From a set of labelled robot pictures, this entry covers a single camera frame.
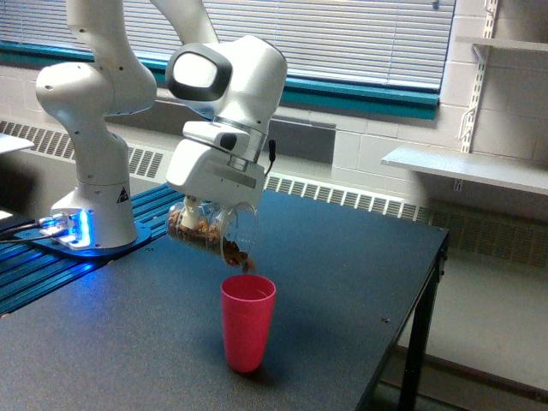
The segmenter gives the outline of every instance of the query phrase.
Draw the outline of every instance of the shelf bracket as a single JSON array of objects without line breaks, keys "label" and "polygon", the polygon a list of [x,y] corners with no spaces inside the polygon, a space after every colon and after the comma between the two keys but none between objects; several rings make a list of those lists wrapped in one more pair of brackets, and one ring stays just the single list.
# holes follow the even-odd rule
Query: shelf bracket
[{"label": "shelf bracket", "polygon": [[[485,27],[483,31],[484,39],[492,39],[495,29],[495,21],[497,20],[499,0],[485,0],[485,11],[487,17],[485,18]],[[474,79],[474,87],[472,89],[472,97],[470,99],[470,105],[468,110],[462,115],[461,126],[459,128],[458,139],[461,143],[461,152],[470,153],[472,151],[472,141],[474,138],[474,132],[476,128],[476,120],[478,118],[478,111],[480,108],[481,93],[483,91],[483,84],[485,81],[485,72],[487,69],[487,62],[489,61],[490,48],[484,45],[472,45],[474,54],[478,58],[478,68],[476,70],[476,76]],[[462,190],[462,180],[455,180],[454,190]]]},{"label": "shelf bracket", "polygon": [[479,64],[486,64],[489,56],[489,47],[486,45],[472,45],[472,50],[478,58]]}]

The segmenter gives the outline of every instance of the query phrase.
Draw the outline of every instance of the wall shelf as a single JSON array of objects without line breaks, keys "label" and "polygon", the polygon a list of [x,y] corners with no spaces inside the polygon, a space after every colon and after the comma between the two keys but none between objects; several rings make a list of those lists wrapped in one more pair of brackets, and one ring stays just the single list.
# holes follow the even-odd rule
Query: wall shelf
[{"label": "wall shelf", "polygon": [[456,41],[461,43],[470,43],[476,46],[483,45],[493,47],[495,49],[548,52],[548,43],[534,43],[530,41],[507,39],[483,39],[481,37],[466,36],[456,36]]},{"label": "wall shelf", "polygon": [[382,164],[548,195],[548,165],[431,146],[400,146],[387,154]]},{"label": "wall shelf", "polygon": [[30,148],[33,146],[34,144],[29,140],[0,133],[0,154],[4,154],[6,152],[16,152],[17,150],[24,150],[25,148]]}]

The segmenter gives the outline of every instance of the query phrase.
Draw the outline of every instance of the table leg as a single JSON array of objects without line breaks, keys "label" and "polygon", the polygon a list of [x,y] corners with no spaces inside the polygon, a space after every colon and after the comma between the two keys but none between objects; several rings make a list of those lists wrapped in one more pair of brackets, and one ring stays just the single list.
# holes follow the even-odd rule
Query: table leg
[{"label": "table leg", "polygon": [[428,342],[428,333],[430,331],[443,258],[444,256],[441,253],[434,267],[432,277],[414,310],[413,328],[411,330],[411,338],[409,339],[408,355],[405,361],[398,411],[414,410],[417,391],[419,389],[420,370],[425,359],[426,343]]}]

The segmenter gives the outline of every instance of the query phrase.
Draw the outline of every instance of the blue led light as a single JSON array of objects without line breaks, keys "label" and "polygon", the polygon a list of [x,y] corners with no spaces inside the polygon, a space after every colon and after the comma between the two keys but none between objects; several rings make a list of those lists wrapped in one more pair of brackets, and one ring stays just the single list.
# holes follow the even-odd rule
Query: blue led light
[{"label": "blue led light", "polygon": [[92,243],[92,235],[90,232],[89,217],[84,210],[78,214],[78,225],[80,228],[80,245],[89,246]]}]

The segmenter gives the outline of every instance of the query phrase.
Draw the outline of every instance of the radiator vent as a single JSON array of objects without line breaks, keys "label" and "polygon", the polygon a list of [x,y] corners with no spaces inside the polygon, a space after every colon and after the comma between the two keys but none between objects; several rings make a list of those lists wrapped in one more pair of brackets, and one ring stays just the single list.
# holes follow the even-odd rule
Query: radiator vent
[{"label": "radiator vent", "polygon": [[[30,140],[34,154],[74,162],[74,147],[68,134],[15,122],[0,122],[0,133]],[[171,153],[128,143],[129,174],[151,182],[164,182]]]},{"label": "radiator vent", "polygon": [[537,224],[489,219],[479,211],[438,210],[397,197],[276,173],[266,179],[265,188],[443,227],[450,230],[450,246],[454,248],[537,267],[548,264],[548,229]]}]

